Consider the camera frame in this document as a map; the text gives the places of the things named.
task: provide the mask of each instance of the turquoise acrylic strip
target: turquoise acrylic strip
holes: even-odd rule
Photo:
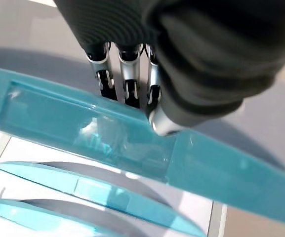
[[[124,237],[93,223],[15,200],[0,199],[0,217],[45,235],[66,235],[71,230],[70,234],[78,237]]]
[[[172,208],[105,181],[43,164],[20,161],[0,163],[0,170],[166,228],[192,236],[206,236],[196,224]]]
[[[195,131],[159,137],[118,102],[0,69],[0,130],[285,222],[285,173]]]

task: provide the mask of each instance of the robotic hand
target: robotic hand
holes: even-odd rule
[[[139,108],[141,45],[147,117],[159,135],[235,111],[285,64],[282,0],[55,0],[99,80],[117,100],[108,51],[119,49],[125,102]]]

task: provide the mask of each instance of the translucent blue plastic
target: translucent blue plastic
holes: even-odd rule
[[[144,114],[0,69],[0,130],[285,222],[285,173],[194,131],[159,137]]]
[[[67,234],[73,230],[78,237],[124,237],[114,231],[88,223],[75,217],[49,211],[24,202],[0,199],[0,217],[43,234]]]
[[[0,170],[148,222],[197,237],[205,233],[172,208],[108,182],[51,166],[8,161]]]

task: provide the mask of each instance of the white surface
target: white surface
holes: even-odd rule
[[[43,147],[37,144],[33,144],[27,141],[23,141],[17,138],[11,138],[6,149],[4,150],[0,162],[8,160],[17,161],[67,161],[67,162],[77,162],[84,163],[87,165],[99,166],[101,168],[109,169],[110,171],[116,172],[119,175],[125,175],[120,172],[120,170],[111,168],[109,166],[81,158],[72,154],[57,151],[51,148]],[[178,189],[166,186],[164,184],[140,178],[137,175],[130,175],[127,173],[127,177],[132,177],[137,179],[154,191],[165,197],[166,201],[175,209],[178,209],[181,213],[192,219],[199,227],[201,227],[206,233],[208,232],[210,214],[212,201],[193,195],[187,192],[182,192]],[[106,210],[103,207],[91,204],[88,201],[72,197],[49,188],[45,188],[41,185],[23,180],[11,174],[0,171],[0,198],[14,198],[14,199],[37,199],[37,198],[47,198],[47,199],[57,199],[57,200],[68,200],[72,202],[81,203],[84,205],[91,205],[99,209],[103,209],[108,212],[112,212],[121,216],[122,218],[128,220],[128,222],[134,224],[136,227],[141,229],[144,233],[149,236],[165,236],[165,237],[175,237],[183,236],[180,233],[174,231],[168,231],[164,228],[157,227],[155,225],[149,224],[145,221],[140,221],[136,218],[126,216],[122,213],[118,213],[112,210]],[[0,237],[9,235],[9,233],[16,233],[17,236],[35,236],[30,230],[23,227],[18,227],[15,224],[10,224],[0,218]]]

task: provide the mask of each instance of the silver metal joint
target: silver metal joint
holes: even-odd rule
[[[109,58],[109,51],[108,51],[107,45],[105,45],[105,47],[106,47],[106,57],[103,60],[93,61],[87,56],[87,59],[90,62],[91,67],[93,71],[95,72],[95,76],[97,77],[97,79],[98,79],[98,76],[97,76],[98,71],[107,71],[109,73],[109,77],[113,78],[112,64]]]
[[[160,79],[159,79],[159,67],[158,64],[153,62],[151,55],[153,55],[153,52],[149,45],[147,45],[147,54],[149,58],[149,68],[148,68],[148,92],[150,92],[150,88],[153,85],[159,85]]]
[[[167,136],[177,131],[186,129],[170,120],[164,113],[160,104],[150,113],[149,123],[159,136]]]
[[[104,86],[103,86],[103,82],[102,82],[102,79],[101,79],[101,76],[100,76],[99,72],[96,73],[96,76],[97,76],[97,79],[98,79],[99,88],[102,90],[104,88]],[[107,81],[108,81],[108,87],[110,89],[114,88],[114,86],[115,86],[114,79],[112,79],[109,76],[109,71],[107,71],[107,70],[106,70],[106,76],[107,76]]]
[[[135,79],[139,80],[140,78],[140,51],[138,52],[138,56],[133,61],[125,61],[121,58],[120,54],[118,54],[119,61],[121,64],[121,73],[122,78],[126,80]]]

